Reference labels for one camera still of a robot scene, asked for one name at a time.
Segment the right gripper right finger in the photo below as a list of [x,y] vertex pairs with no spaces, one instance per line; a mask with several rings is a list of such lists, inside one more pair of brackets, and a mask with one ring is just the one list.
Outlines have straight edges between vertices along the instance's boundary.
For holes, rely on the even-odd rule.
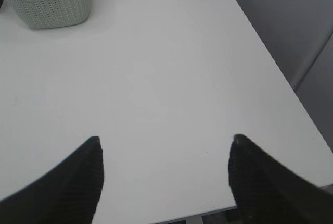
[[243,223],[332,223],[332,193],[304,180],[243,134],[234,135],[228,179]]

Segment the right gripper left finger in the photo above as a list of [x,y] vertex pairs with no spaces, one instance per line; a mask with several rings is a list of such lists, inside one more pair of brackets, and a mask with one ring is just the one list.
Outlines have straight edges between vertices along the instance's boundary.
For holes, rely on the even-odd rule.
[[1,223],[92,223],[104,186],[100,139],[92,136],[48,173],[1,200]]

